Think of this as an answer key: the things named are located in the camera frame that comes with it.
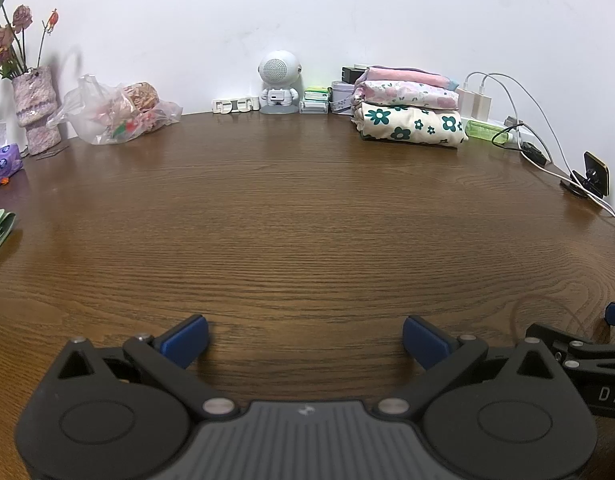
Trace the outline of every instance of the knitted vase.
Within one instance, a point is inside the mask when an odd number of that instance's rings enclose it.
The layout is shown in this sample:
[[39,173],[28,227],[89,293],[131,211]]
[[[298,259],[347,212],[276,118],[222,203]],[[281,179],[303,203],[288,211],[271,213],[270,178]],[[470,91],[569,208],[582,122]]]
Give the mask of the knitted vase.
[[12,80],[18,125],[25,128],[30,155],[61,141],[58,128],[47,128],[47,118],[58,108],[49,67],[40,66]]

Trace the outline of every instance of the orange object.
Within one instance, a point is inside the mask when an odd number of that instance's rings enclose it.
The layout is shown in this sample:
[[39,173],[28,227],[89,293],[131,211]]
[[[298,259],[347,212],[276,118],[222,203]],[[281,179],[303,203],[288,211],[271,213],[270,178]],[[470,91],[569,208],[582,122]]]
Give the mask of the orange object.
[[51,34],[54,31],[54,27],[58,23],[58,12],[56,9],[53,10],[52,15],[47,20],[47,33]]

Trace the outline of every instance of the speaker grille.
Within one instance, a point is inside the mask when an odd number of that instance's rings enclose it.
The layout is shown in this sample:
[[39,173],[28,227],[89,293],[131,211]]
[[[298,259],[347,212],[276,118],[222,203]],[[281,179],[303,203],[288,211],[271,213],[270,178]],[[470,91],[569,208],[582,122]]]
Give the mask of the speaker grille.
[[263,66],[263,77],[271,82],[278,83],[287,76],[287,65],[280,59],[270,59]]

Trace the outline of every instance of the white robot speaker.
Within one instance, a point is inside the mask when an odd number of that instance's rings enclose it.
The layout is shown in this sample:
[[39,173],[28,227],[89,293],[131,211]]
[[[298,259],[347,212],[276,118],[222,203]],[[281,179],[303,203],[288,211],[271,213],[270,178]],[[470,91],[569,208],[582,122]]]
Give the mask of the white robot speaker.
[[258,74],[268,88],[260,96],[261,113],[293,114],[298,111],[294,104],[298,92],[290,85],[298,79],[301,70],[296,56],[287,50],[275,50],[262,59]]

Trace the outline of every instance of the wooden table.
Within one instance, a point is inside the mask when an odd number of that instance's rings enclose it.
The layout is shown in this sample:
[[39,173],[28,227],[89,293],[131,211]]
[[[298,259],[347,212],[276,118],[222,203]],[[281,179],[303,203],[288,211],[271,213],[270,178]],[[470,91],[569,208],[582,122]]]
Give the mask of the wooden table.
[[[69,336],[116,346],[195,312],[198,372],[241,402],[377,400],[417,368],[408,314],[509,345],[533,321],[607,341],[615,222],[473,139],[363,142],[347,118],[232,114],[118,146],[74,139],[0,188],[0,478]],[[615,420],[586,478],[615,478]]]

